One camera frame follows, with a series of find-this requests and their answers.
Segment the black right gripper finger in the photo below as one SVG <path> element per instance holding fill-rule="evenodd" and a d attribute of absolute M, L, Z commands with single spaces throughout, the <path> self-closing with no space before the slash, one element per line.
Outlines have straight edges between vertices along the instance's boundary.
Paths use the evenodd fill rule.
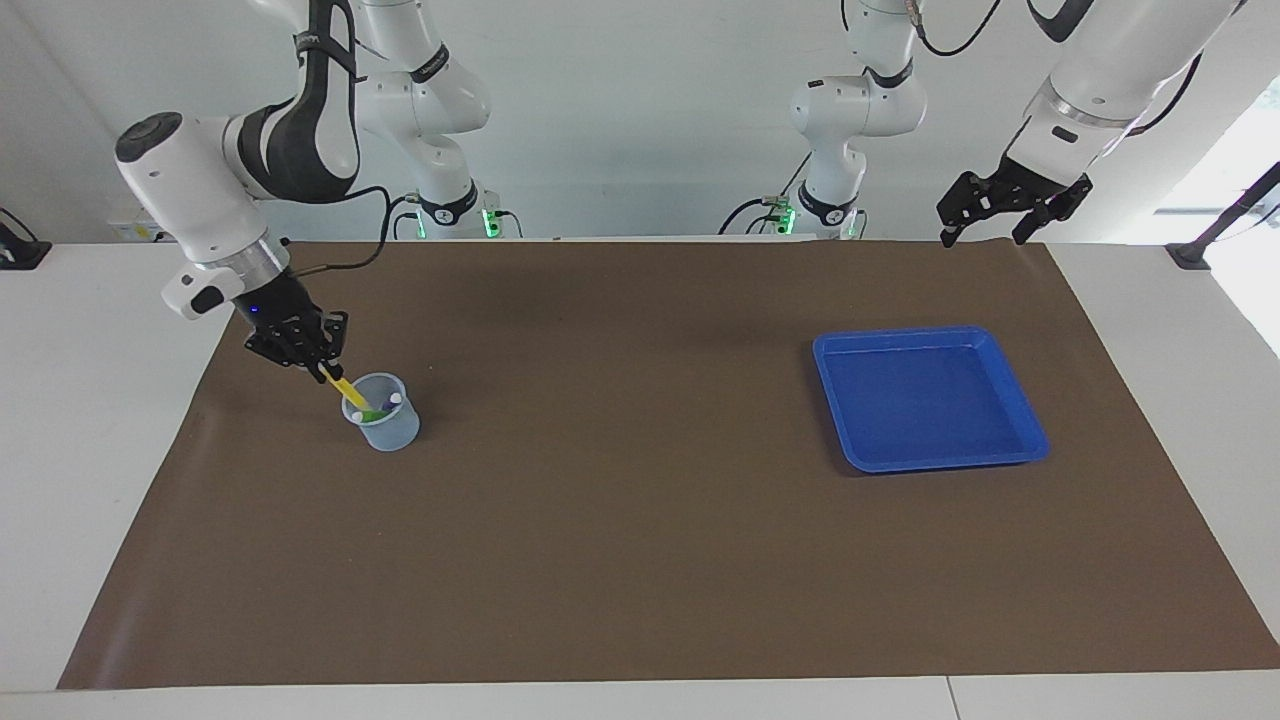
<path fill-rule="evenodd" d="M 340 355 L 348 323 L 347 311 L 312 311 L 300 319 L 300 365 L 317 383 L 344 378 Z"/>
<path fill-rule="evenodd" d="M 310 346 L 288 338 L 247 338 L 244 347 L 279 366 L 312 366 Z"/>

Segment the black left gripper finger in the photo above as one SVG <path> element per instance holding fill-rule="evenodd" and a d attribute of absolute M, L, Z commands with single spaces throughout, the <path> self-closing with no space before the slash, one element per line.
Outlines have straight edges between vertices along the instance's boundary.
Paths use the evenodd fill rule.
<path fill-rule="evenodd" d="M 964 172 L 943 193 L 937 202 L 937 215 L 940 238 L 946 249 L 954 247 L 970 225 L 1001 213 L 997 179 Z"/>
<path fill-rule="evenodd" d="M 1092 190 L 1093 183 L 1091 177 L 1082 176 L 1075 183 L 1053 197 L 1037 199 L 1032 204 L 1030 210 L 1014 227 L 1014 242 L 1023 246 L 1037 231 L 1050 223 L 1069 220 Z"/>

